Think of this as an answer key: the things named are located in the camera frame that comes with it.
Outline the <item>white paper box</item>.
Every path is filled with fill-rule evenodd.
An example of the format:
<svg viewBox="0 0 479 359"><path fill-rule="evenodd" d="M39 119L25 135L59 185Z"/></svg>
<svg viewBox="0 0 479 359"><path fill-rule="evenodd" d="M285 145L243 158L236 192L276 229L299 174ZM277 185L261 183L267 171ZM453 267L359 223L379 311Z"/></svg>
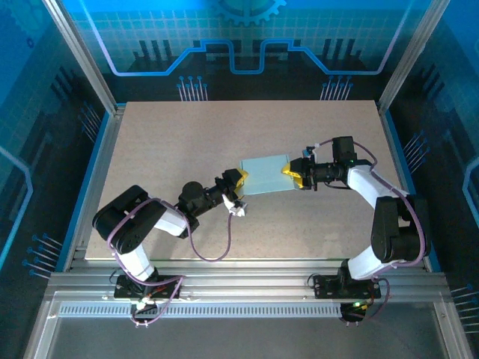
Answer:
<svg viewBox="0 0 479 359"><path fill-rule="evenodd" d="M292 178L282 173L282 169L289 161L286 154L243 159L240 168L247 172L248 176L242 187L242 193L256 195L294 190Z"/></svg>

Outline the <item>aluminium frame post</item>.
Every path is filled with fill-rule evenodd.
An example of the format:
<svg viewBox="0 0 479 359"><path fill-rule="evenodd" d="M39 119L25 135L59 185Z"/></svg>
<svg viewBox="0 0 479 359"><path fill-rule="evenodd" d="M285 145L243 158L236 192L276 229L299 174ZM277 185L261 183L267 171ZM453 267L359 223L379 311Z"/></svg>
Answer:
<svg viewBox="0 0 479 359"><path fill-rule="evenodd" d="M42 0L42 2L105 110L114 116L122 114L125 106L117 104L97 63L62 1Z"/></svg>
<svg viewBox="0 0 479 359"><path fill-rule="evenodd" d="M379 114L385 114L434 32L451 0L431 0L408 46L391 75L378 102Z"/></svg>

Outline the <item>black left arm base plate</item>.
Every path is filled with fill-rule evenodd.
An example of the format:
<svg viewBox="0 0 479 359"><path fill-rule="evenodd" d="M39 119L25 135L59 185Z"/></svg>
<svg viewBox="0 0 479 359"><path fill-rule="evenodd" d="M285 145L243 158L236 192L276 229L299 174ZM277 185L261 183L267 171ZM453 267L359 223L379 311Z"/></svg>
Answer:
<svg viewBox="0 0 479 359"><path fill-rule="evenodd" d="M173 294L178 280L161 286L145 286L131 280L126 275L120 275L115 284L115 299L148 300L168 299Z"/></svg>

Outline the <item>wide aluminium frame rail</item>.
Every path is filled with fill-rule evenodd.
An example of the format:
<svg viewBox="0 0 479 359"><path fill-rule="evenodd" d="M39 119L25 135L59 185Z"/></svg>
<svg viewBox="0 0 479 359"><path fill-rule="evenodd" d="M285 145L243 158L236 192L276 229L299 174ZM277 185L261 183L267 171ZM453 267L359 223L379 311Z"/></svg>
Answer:
<svg viewBox="0 0 479 359"><path fill-rule="evenodd" d="M162 275L185 277L180 298L197 302L299 302L313 301L309 276L336 274L339 260L157 260ZM52 274L45 294L74 301L112 301L111 260L76 260L68 272ZM446 277L425 266L391 269L384 274L390 283L390 302L450 302Z"/></svg>

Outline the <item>aluminium side rail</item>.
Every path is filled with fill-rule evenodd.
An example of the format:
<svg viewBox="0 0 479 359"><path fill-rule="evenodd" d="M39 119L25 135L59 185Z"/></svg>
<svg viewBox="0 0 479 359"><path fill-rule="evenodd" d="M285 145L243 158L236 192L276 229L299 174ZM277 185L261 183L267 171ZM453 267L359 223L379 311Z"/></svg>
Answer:
<svg viewBox="0 0 479 359"><path fill-rule="evenodd" d="M103 118L55 267L57 272L67 271L76 249L90 239L92 219L100 204L125 109L126 104L121 103L114 114L106 114Z"/></svg>
<svg viewBox="0 0 479 359"><path fill-rule="evenodd" d="M403 154L403 147L400 143L400 139L397 134L396 127L393 123L392 117L387 111L385 114L380 114L379 118L382 123L382 127L385 131L385 136L386 140L389 145L389 149L391 152L391 157L393 159L393 163L397 172L397 176L399 179L400 187L409 192L410 194L417 194L415 185L412 182L412 177L409 172L409 168L407 167L406 163L406 158ZM428 226L428 221L427 221L427 216L426 216L426 221L418 215L420 218L420 224L421 228L424 232L424 237L426 239L426 244L430 245L430 242L428 243L429 237L429 226ZM431 266L430 259L428 257L428 254L425 254L421 260L422 266L425 268L426 271L432 272L433 268Z"/></svg>

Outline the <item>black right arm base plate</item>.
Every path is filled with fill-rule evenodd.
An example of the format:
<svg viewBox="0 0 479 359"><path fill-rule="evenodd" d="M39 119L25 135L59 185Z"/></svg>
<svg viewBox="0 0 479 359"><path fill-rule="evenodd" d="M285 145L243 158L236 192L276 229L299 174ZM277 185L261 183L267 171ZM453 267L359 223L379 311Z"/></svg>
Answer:
<svg viewBox="0 0 479 359"><path fill-rule="evenodd" d="M330 275L313 276L316 299L378 299L382 297L379 286L371 280L353 280Z"/></svg>

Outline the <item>black round connector housing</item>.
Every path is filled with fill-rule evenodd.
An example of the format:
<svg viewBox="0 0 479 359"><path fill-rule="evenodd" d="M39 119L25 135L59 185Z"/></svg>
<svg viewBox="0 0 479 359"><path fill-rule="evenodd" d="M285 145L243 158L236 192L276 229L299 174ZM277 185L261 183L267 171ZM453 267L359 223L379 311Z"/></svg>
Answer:
<svg viewBox="0 0 479 359"><path fill-rule="evenodd" d="M367 310L373 305L372 301L354 301L340 304L340 320L349 327L351 323L358 326L366 318Z"/></svg>

